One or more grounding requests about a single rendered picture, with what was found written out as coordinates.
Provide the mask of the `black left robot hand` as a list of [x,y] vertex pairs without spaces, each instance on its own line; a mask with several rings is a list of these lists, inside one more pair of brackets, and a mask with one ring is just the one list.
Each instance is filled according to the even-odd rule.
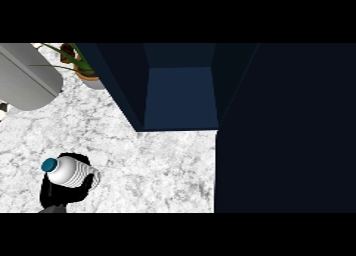
[[[80,160],[83,163],[91,165],[89,157],[82,154],[62,153],[57,158],[60,158],[62,156],[70,156],[70,157],[76,158],[77,160]],[[92,191],[92,189],[91,189],[92,182],[94,182],[94,174],[91,174],[86,177],[85,182],[80,187],[68,188],[65,186],[54,184],[49,180],[48,174],[45,172],[42,191],[40,191],[40,203],[42,203],[43,209],[54,205],[60,206],[61,204],[64,204],[67,207],[67,205],[70,203],[83,201],[89,195],[89,192]]]

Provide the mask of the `white water bottle blue cap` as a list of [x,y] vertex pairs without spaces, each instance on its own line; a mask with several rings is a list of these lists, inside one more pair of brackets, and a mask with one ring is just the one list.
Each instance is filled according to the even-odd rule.
[[91,189],[95,190],[101,183],[101,171],[70,156],[48,158],[42,164],[42,170],[51,182],[68,188],[80,187],[91,174],[94,174]]

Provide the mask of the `dark blue open cabinet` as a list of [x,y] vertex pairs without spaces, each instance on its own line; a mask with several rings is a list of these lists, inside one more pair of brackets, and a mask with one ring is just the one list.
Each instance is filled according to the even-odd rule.
[[220,128],[256,43],[82,43],[79,48],[136,131]]

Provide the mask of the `grey rounded appliance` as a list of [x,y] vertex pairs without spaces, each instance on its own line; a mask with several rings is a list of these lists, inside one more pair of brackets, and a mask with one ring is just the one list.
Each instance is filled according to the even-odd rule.
[[0,43],[0,99],[23,111],[60,96],[64,78],[31,43]]

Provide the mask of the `green potted plant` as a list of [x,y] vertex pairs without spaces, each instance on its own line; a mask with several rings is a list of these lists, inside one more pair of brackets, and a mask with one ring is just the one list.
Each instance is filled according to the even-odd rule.
[[60,53],[61,62],[64,64],[73,64],[71,70],[76,72],[86,86],[95,90],[105,90],[105,85],[101,81],[99,75],[92,68],[88,58],[76,43],[64,43],[60,48],[51,44],[43,43],[43,46],[51,48]]

